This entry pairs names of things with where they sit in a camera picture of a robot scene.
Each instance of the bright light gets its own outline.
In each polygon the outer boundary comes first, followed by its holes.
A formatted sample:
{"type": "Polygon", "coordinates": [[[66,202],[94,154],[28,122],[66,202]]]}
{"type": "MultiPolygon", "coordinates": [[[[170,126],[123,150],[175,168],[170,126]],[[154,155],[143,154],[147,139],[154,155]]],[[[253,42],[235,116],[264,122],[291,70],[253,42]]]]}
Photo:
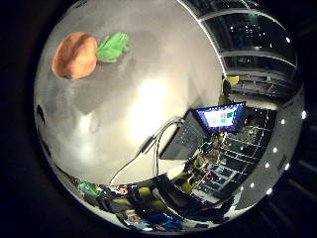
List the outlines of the bright light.
{"type": "Polygon", "coordinates": [[[269,189],[266,191],[266,195],[270,195],[272,192],[273,192],[273,189],[272,189],[272,188],[269,188],[269,189]]]}
{"type": "Polygon", "coordinates": [[[130,137],[136,144],[143,143],[164,121],[162,112],[167,86],[163,80],[149,79],[140,85],[139,92],[140,96],[133,99],[129,117],[130,137]]]}
{"type": "Polygon", "coordinates": [[[307,112],[306,111],[302,111],[301,112],[301,119],[306,119],[307,118],[307,112]]]}
{"type": "Polygon", "coordinates": [[[290,164],[287,163],[286,166],[285,166],[285,170],[288,171],[289,167],[290,167],[290,164]]]}

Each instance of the yellow object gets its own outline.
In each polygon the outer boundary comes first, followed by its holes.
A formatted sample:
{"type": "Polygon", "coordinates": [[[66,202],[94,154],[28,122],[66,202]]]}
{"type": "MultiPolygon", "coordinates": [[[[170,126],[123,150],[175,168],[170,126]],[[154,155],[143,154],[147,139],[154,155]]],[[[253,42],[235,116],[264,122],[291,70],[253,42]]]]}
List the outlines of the yellow object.
{"type": "Polygon", "coordinates": [[[150,200],[153,199],[152,192],[149,187],[143,186],[139,188],[139,195],[142,200],[150,200]]]}
{"type": "Polygon", "coordinates": [[[229,81],[231,86],[234,86],[234,85],[238,84],[240,77],[239,76],[228,76],[228,77],[225,77],[224,80],[229,81]]]}
{"type": "Polygon", "coordinates": [[[187,181],[183,183],[180,188],[187,194],[191,194],[192,192],[192,187],[187,181]]]}
{"type": "Polygon", "coordinates": [[[147,206],[154,212],[163,213],[167,211],[167,207],[161,200],[151,200],[147,202],[147,206]]]}
{"type": "Polygon", "coordinates": [[[130,203],[130,201],[127,198],[115,198],[112,201],[117,203],[117,204],[122,204],[122,205],[127,205],[127,206],[132,207],[132,204],[130,203]]]}

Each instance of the ceiling light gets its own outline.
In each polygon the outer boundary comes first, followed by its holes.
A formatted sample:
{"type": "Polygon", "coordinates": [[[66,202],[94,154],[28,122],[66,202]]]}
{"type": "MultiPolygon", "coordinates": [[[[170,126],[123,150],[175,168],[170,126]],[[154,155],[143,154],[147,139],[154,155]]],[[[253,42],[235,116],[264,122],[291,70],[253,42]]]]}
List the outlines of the ceiling light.
{"type": "Polygon", "coordinates": [[[272,189],[272,188],[269,188],[269,189],[266,191],[266,195],[270,195],[272,192],[273,192],[273,189],[272,189]]]}
{"type": "Polygon", "coordinates": [[[287,163],[286,166],[285,166],[285,170],[288,171],[289,167],[290,167],[290,164],[287,163]]]}
{"type": "Polygon", "coordinates": [[[307,112],[306,111],[302,111],[301,112],[301,119],[306,119],[307,118],[307,112]]]}

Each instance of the white wire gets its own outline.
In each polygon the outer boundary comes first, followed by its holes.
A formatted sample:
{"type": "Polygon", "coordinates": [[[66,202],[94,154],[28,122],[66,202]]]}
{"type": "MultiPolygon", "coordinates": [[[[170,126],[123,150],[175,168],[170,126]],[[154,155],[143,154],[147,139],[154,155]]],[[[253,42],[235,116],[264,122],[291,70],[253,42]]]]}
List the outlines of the white wire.
{"type": "MultiPolygon", "coordinates": [[[[158,136],[159,136],[159,137],[161,136],[162,132],[164,132],[170,125],[172,125],[173,123],[176,123],[176,122],[182,123],[182,122],[183,122],[183,119],[182,119],[181,117],[179,117],[179,116],[175,116],[175,117],[171,118],[169,121],[167,121],[162,127],[160,127],[160,128],[153,134],[153,137],[157,139],[158,136]]],[[[136,162],[139,158],[141,158],[141,157],[139,157],[140,153],[141,153],[141,152],[138,152],[138,153],[136,154],[136,156],[135,156],[133,159],[131,159],[128,163],[126,163],[122,168],[120,168],[120,169],[114,174],[114,176],[111,178],[111,180],[110,180],[110,182],[109,182],[109,185],[110,185],[110,186],[113,185],[114,180],[117,179],[118,176],[119,176],[123,171],[125,171],[130,165],[132,165],[132,164],[133,164],[134,162],[136,162]]],[[[153,173],[156,174],[156,175],[158,175],[158,174],[159,174],[159,158],[158,158],[158,155],[155,155],[155,156],[154,156],[154,159],[155,159],[154,164],[157,164],[157,171],[156,171],[155,173],[154,173],[154,171],[153,171],[153,173]]]]}

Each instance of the black background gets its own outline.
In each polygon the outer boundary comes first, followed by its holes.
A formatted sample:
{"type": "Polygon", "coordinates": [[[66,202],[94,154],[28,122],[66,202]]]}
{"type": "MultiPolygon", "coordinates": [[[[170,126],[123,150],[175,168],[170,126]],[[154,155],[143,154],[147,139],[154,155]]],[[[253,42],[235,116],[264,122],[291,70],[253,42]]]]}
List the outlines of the black background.
{"type": "MultiPolygon", "coordinates": [[[[33,83],[37,63],[55,22],[73,1],[11,0],[0,2],[0,237],[140,237],[119,229],[79,205],[58,182],[41,151],[33,120],[33,83]]],[[[316,1],[268,0],[273,15],[294,37],[306,84],[305,122],[296,158],[316,152],[309,126],[316,124],[317,6],[316,1]]],[[[307,159],[316,165],[316,159],[307,159]]],[[[283,180],[279,182],[283,189],[283,180]]],[[[259,237],[257,229],[242,225],[261,223],[257,214],[265,198],[252,211],[221,228],[194,237],[259,237]]],[[[315,217],[298,213],[303,223],[315,217]]],[[[315,229],[306,229],[313,237],[315,229]]],[[[289,237],[283,229],[278,237],[289,237]]]]}

